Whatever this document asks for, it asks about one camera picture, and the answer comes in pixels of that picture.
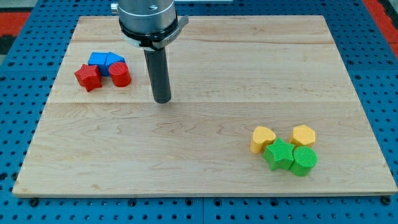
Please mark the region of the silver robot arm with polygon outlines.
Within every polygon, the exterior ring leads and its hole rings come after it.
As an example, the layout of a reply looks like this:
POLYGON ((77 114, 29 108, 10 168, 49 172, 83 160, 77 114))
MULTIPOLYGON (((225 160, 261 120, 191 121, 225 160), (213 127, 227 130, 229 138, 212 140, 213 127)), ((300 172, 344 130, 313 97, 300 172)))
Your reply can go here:
POLYGON ((174 0, 117 0, 111 12, 118 15, 125 40, 147 51, 162 50, 189 23, 188 16, 178 17, 174 0))

